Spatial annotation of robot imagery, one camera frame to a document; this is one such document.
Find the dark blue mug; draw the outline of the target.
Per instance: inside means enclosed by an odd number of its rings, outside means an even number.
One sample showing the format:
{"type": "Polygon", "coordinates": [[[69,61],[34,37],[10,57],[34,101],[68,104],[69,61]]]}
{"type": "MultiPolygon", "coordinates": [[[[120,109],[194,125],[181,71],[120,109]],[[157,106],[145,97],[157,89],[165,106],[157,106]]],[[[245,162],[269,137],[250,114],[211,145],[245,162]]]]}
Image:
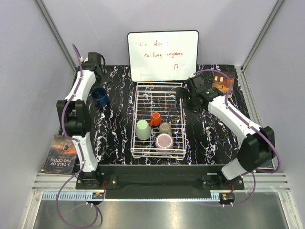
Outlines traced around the dark blue mug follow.
{"type": "Polygon", "coordinates": [[[109,103],[107,92],[103,87],[95,88],[91,97],[99,107],[105,107],[109,103]]]}

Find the orange cup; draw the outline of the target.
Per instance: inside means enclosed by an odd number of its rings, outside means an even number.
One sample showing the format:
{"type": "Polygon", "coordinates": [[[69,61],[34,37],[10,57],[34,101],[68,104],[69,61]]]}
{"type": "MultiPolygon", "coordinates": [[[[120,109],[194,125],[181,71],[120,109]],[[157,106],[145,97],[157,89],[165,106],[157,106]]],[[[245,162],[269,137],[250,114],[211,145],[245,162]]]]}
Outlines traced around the orange cup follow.
{"type": "Polygon", "coordinates": [[[154,112],[151,115],[149,125],[150,126],[159,126],[161,123],[162,123],[162,116],[160,115],[159,112],[154,112]]]}

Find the mauve purple mug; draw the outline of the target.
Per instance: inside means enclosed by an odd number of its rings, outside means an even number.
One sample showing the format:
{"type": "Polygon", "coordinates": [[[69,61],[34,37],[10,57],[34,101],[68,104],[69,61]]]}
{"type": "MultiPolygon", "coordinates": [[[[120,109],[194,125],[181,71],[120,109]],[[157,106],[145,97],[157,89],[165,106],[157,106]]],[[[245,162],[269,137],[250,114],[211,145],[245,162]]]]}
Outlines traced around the mauve purple mug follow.
{"type": "Polygon", "coordinates": [[[173,148],[173,138],[166,133],[159,134],[155,141],[156,151],[170,153],[173,148]]]}

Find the pale green cup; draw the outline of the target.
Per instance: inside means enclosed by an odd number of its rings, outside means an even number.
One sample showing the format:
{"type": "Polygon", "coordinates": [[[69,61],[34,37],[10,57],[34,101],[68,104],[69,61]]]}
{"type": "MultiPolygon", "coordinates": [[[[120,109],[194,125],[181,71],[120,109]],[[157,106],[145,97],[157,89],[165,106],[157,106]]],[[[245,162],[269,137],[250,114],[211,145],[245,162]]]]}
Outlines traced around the pale green cup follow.
{"type": "Polygon", "coordinates": [[[151,135],[151,129],[146,120],[139,120],[136,124],[136,136],[142,140],[145,141],[150,138],[151,135]]]}

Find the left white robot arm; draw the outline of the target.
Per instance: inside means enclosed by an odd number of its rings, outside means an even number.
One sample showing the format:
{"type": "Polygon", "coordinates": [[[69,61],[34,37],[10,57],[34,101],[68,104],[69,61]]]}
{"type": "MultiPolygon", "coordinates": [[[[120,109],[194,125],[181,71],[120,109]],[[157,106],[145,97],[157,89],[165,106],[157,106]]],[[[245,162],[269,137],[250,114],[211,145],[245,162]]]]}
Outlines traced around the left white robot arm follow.
{"type": "Polygon", "coordinates": [[[56,107],[61,129],[76,147],[81,171],[89,173],[96,171],[98,161],[91,145],[92,120],[86,101],[92,88],[110,83],[111,78],[105,69],[103,55],[90,52],[83,59],[78,49],[75,46],[73,48],[79,63],[75,81],[65,99],[57,101],[56,107]]]}

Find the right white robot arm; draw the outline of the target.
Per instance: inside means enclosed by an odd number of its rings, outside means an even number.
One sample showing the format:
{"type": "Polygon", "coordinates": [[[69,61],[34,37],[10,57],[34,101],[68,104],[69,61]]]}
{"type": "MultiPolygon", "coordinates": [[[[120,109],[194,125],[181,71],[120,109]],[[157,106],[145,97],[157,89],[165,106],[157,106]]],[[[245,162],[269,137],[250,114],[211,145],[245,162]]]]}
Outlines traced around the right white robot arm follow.
{"type": "Polygon", "coordinates": [[[241,141],[237,158],[225,165],[216,177],[218,187],[229,188],[234,179],[258,169],[275,158],[275,134],[272,128],[252,122],[238,111],[215,87],[205,87],[199,76],[186,80],[185,87],[176,89],[176,97],[195,114],[206,110],[220,119],[241,141]]]}

